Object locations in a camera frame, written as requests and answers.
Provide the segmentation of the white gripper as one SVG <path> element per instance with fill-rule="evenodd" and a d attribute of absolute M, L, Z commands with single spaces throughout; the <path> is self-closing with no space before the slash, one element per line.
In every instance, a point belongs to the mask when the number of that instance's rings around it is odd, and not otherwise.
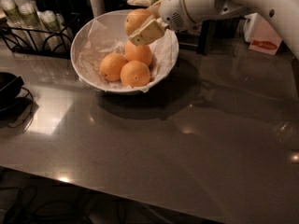
<path fill-rule="evenodd" d="M 159 0 L 148 7 L 156 19 L 145 21 L 129 35 L 129 40 L 136 46 L 149 45 L 164 36 L 167 25 L 181 32 L 202 21 L 217 19 L 223 5 L 224 0 Z"/>

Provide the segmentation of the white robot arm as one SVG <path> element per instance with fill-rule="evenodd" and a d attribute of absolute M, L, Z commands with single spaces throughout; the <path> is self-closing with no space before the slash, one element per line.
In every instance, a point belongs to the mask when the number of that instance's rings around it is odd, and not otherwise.
<path fill-rule="evenodd" d="M 299 59 L 299 0 L 162 0 L 158 17 L 129 35 L 130 41 L 148 45 L 166 30 L 181 32 L 208 20 L 226 20 L 257 13 L 267 20 L 292 54 Z"/>

